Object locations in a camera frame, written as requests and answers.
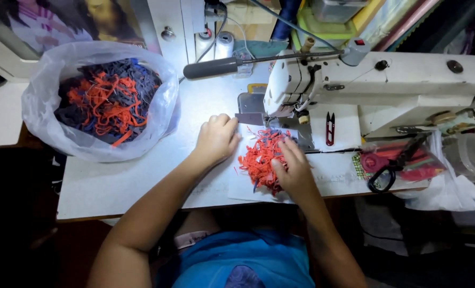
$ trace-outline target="black scissors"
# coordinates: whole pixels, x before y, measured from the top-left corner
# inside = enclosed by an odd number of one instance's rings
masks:
[[[402,171],[406,166],[406,163],[412,160],[413,155],[419,148],[421,147],[422,143],[424,143],[429,136],[429,133],[421,133],[417,134],[414,138],[410,139],[408,143],[405,145],[401,153],[397,156],[396,160],[388,160],[388,165],[382,167],[378,170],[367,182],[367,186],[369,190],[374,193],[383,193],[390,190],[394,182],[396,181],[396,172]],[[388,171],[390,176],[390,180],[388,181],[388,185],[383,188],[382,190],[374,187],[374,182],[383,174],[383,172]]]

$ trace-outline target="blue thread spool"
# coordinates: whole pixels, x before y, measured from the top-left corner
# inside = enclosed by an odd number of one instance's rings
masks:
[[[289,20],[291,23],[296,23],[296,15],[301,4],[301,0],[283,0],[280,1],[282,10],[280,10],[280,16]],[[291,34],[291,27],[283,21],[277,19],[275,28],[271,35],[271,39],[274,41],[285,41],[289,39]]]

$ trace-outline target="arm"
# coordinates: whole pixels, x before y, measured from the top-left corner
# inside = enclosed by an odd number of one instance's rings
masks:
[[[232,155],[241,139],[237,118],[211,116],[196,148],[138,200],[109,232],[91,269],[88,287],[151,287],[148,252],[157,243],[188,192],[210,167]]]
[[[362,270],[335,229],[305,154],[288,138],[279,146],[289,170],[276,160],[273,168],[280,185],[305,214],[314,257],[327,278],[339,288],[367,287]]]

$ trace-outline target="fabric scraps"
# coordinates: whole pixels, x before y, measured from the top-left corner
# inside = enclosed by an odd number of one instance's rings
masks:
[[[248,151],[245,156],[238,157],[238,161],[241,164],[240,169],[248,171],[248,175],[254,185],[254,193],[258,187],[266,186],[271,191],[271,194],[275,196],[276,193],[283,191],[283,189],[278,183],[275,170],[271,166],[271,160],[276,159],[280,161],[285,170],[289,168],[278,143],[284,141],[286,137],[291,137],[291,133],[289,131],[283,133],[281,130],[267,129],[259,130],[255,134],[250,128],[248,130],[258,140],[253,147],[246,147]]]
[[[143,132],[159,75],[135,58],[83,66],[60,83],[55,116],[63,124],[116,147]]]

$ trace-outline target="sewing machine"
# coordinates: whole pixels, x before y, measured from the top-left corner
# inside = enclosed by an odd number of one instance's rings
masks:
[[[321,104],[358,105],[364,137],[391,137],[430,126],[439,115],[469,107],[474,97],[475,56],[369,52],[357,66],[338,56],[278,60],[263,104],[267,117],[300,123]]]

